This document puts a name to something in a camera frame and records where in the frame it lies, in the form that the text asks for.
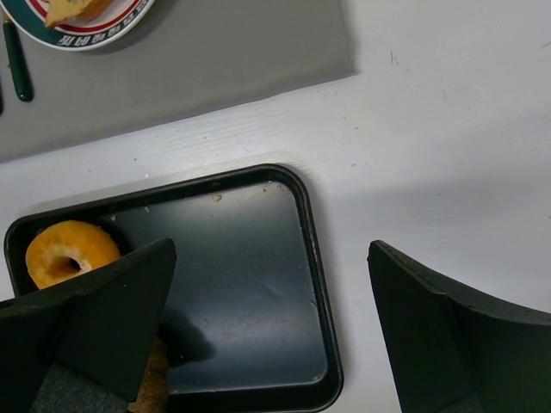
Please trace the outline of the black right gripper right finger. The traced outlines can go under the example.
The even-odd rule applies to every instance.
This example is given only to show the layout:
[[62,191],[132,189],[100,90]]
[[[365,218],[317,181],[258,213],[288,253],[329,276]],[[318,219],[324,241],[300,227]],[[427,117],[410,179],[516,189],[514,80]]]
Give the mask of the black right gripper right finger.
[[382,241],[368,271],[404,412],[548,412],[550,316],[440,274]]

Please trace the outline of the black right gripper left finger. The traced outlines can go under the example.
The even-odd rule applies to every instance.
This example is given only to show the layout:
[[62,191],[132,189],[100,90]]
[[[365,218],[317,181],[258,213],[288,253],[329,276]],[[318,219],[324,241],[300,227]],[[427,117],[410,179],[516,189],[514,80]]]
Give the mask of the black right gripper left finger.
[[1,304],[3,412],[124,412],[176,266],[169,238]]

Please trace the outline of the seeded bread slice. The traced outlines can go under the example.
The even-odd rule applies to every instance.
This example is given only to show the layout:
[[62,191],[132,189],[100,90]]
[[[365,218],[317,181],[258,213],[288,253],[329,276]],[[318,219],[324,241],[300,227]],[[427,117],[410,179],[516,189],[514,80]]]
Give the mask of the seeded bread slice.
[[61,24],[89,23],[98,18],[114,0],[49,0],[45,27]]

